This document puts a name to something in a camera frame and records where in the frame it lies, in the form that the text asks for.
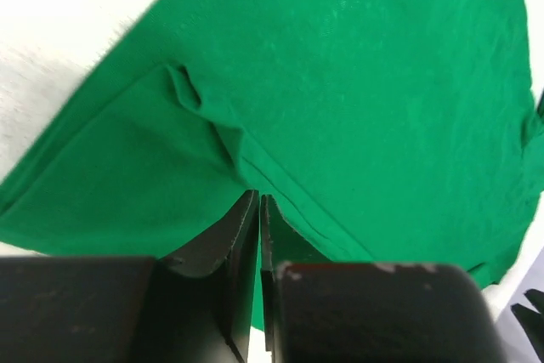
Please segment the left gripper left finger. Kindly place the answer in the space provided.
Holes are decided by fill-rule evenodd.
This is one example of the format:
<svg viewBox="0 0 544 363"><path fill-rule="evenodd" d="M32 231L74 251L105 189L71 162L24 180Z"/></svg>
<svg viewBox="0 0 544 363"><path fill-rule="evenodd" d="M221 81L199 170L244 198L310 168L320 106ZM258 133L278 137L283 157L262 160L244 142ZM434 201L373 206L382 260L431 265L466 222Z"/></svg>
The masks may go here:
<svg viewBox="0 0 544 363"><path fill-rule="evenodd" d="M4 362L244 362L259 195L163 258L4 257Z"/></svg>

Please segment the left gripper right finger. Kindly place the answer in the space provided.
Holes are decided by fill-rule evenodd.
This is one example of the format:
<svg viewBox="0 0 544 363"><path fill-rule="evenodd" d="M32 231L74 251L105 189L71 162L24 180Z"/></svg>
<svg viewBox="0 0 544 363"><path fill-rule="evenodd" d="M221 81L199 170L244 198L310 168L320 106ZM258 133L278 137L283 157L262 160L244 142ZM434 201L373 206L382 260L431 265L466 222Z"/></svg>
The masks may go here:
<svg viewBox="0 0 544 363"><path fill-rule="evenodd" d="M260 207L266 349L275 362L494 362L497 335L462 269L335 263L264 196Z"/></svg>

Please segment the green t shirt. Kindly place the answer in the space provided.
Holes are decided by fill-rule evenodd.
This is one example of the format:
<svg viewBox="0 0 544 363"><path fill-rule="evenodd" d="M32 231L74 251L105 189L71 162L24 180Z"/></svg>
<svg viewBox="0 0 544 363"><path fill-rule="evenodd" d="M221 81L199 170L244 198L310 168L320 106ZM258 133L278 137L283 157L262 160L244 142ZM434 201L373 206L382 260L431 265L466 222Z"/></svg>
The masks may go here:
<svg viewBox="0 0 544 363"><path fill-rule="evenodd" d="M513 266L543 189L524 0L157 0L1 185L1 239L163 256L246 191L333 261Z"/></svg>

